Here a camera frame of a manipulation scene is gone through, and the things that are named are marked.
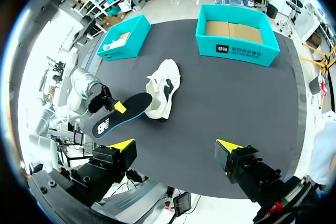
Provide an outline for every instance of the cable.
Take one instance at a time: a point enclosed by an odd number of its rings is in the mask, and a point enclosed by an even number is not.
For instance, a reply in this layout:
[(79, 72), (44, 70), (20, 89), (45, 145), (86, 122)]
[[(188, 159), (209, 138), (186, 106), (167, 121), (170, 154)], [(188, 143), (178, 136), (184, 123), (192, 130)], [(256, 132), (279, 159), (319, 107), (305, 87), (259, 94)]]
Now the cable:
[(110, 196), (110, 197), (112, 197), (123, 185), (126, 185), (127, 184), (127, 182), (125, 182), (125, 183), (123, 183), (123, 184), (121, 184), (115, 191), (114, 191), (114, 193)]
[(136, 185), (135, 185), (135, 183), (132, 180), (130, 180), (130, 182), (132, 182), (132, 184), (134, 185), (134, 187), (137, 188)]
[(187, 220), (187, 218), (188, 218), (188, 215), (185, 216), (184, 222), (182, 224), (185, 223), (185, 221)]
[(200, 201), (201, 196), (202, 196), (202, 195), (200, 195), (200, 197), (198, 198), (198, 201), (197, 201), (196, 206), (194, 207), (194, 209), (193, 209), (191, 212), (186, 212), (185, 215), (192, 214), (192, 213), (195, 211), (195, 209), (196, 209), (196, 207), (197, 207), (197, 205), (198, 205), (198, 202)]

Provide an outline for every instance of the teal box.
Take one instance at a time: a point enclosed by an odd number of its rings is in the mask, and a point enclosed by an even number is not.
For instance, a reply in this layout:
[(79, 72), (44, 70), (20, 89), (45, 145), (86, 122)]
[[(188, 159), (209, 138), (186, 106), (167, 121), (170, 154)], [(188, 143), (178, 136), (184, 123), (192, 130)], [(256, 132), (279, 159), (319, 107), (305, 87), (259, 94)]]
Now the teal box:
[[(229, 22), (258, 28), (264, 44), (229, 37), (206, 36), (206, 21)], [(246, 61), (265, 67), (269, 67), (280, 52), (266, 15), (244, 7), (202, 5), (196, 27), (196, 40), (199, 54), (202, 56)]]
[[(151, 29), (151, 24), (144, 15), (130, 18), (110, 28), (100, 44), (97, 54), (104, 60), (120, 60), (137, 57), (146, 36)], [(103, 45), (118, 40), (120, 35), (130, 32), (123, 46), (103, 50)]]

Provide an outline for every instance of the monitor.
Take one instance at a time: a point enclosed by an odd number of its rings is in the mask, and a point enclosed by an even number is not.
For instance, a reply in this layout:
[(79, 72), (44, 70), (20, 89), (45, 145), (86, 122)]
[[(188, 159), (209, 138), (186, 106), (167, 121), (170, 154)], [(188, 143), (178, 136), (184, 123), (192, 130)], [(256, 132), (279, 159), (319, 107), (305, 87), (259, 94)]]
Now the monitor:
[(82, 145), (83, 144), (83, 137), (84, 137), (84, 133), (80, 132), (80, 131), (74, 131), (74, 144), (79, 144)]
[(173, 199), (175, 217), (179, 217), (191, 209), (191, 195), (189, 192), (182, 193)]

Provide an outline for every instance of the chair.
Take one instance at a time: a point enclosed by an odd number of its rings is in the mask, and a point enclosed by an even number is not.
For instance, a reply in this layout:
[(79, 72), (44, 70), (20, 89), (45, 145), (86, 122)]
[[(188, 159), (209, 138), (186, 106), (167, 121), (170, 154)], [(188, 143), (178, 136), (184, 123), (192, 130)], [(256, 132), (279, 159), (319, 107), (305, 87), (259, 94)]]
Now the chair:
[(300, 14), (301, 13), (301, 8), (303, 8), (303, 4), (299, 0), (290, 0), (286, 1), (286, 4), (292, 9), (290, 12), (287, 21), (279, 21), (277, 23), (278, 26), (280, 26), (280, 32), (282, 32), (284, 29), (289, 32), (288, 37), (290, 38), (291, 35), (293, 34), (292, 28), (289, 26), (289, 22), (294, 17), (295, 13)]

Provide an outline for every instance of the shelving unit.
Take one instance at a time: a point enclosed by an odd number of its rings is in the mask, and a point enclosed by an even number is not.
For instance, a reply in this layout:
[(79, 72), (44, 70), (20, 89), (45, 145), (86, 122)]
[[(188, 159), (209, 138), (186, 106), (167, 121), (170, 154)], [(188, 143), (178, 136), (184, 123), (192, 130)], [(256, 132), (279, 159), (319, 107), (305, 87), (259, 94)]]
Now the shelving unit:
[(102, 16), (108, 16), (108, 11), (111, 8), (114, 8), (123, 2), (124, 5), (128, 7), (123, 11), (127, 12), (133, 10), (131, 0), (115, 0), (112, 3), (109, 3), (109, 0), (87, 0), (79, 10), (75, 9), (75, 11), (81, 16), (90, 15), (94, 18), (102, 19)]

